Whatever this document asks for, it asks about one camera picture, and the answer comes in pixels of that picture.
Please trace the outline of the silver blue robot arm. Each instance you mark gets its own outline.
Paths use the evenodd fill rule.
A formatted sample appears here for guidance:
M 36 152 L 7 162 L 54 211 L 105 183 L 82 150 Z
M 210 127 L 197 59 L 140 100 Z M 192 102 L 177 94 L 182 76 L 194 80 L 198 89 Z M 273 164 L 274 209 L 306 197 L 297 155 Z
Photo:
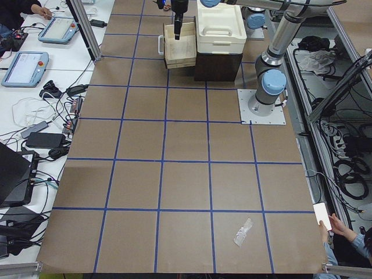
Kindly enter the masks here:
M 248 109 L 255 115 L 268 116 L 275 107 L 278 96 L 284 91 L 287 78 L 278 69 L 283 56 L 301 24 L 309 17 L 325 12 L 328 7 L 345 1 L 223 1 L 228 5 L 250 6 L 280 10 L 284 15 L 267 49 L 257 58 L 255 69 L 259 82 L 255 95 L 248 101 Z

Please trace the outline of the person left hand under phone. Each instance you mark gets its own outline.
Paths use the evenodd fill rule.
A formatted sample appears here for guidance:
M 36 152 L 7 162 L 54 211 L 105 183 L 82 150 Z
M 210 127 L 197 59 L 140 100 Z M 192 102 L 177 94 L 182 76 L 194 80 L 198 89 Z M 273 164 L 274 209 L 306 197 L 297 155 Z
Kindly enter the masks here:
M 319 222 L 319 230 L 320 230 L 320 235 L 321 235 L 321 240 L 323 243 L 329 243 L 330 240 L 330 235 L 329 232 L 322 220 Z

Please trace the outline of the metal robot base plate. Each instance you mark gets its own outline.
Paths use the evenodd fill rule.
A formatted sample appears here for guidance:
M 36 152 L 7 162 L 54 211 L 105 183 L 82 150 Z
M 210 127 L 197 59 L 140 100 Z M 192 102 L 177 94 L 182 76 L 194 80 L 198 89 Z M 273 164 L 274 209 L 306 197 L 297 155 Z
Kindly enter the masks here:
M 237 89 L 239 111 L 242 124 L 286 125 L 280 98 L 271 105 L 263 105 L 256 100 L 256 90 Z

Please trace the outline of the person right hand at phone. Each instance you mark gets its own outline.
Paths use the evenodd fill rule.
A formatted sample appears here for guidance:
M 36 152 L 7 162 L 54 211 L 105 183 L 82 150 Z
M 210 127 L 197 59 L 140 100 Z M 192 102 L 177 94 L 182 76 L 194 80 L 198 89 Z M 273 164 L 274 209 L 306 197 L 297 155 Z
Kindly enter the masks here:
M 329 220 L 334 233 L 345 237 L 349 242 L 356 238 L 357 234 L 337 218 L 335 213 L 329 216 Z

